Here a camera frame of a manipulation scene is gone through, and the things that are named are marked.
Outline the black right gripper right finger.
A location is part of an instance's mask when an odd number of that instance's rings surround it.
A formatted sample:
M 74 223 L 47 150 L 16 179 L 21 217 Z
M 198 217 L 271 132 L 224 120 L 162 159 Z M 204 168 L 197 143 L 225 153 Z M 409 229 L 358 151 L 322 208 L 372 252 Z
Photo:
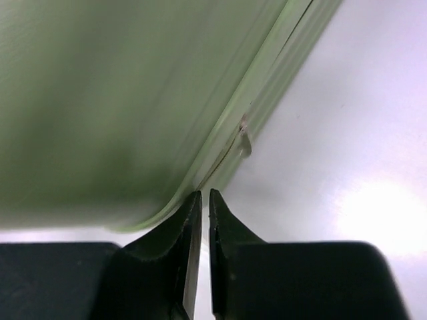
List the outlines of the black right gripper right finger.
M 408 319 L 383 254 L 360 241 L 268 243 L 209 194 L 216 319 Z

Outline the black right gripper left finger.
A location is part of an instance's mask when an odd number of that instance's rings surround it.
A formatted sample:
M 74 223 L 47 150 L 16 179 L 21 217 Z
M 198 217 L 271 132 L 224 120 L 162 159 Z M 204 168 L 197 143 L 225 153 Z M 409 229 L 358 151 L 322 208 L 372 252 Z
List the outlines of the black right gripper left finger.
M 193 319 L 201 250 L 201 192 L 116 251 L 101 278 L 94 319 Z

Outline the green hard-shell suitcase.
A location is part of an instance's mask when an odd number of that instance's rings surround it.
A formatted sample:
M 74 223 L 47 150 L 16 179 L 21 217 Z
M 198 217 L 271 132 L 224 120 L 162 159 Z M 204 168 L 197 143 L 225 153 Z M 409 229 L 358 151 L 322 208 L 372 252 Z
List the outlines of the green hard-shell suitcase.
M 228 184 L 339 1 L 2 1 L 1 229 L 136 231 Z

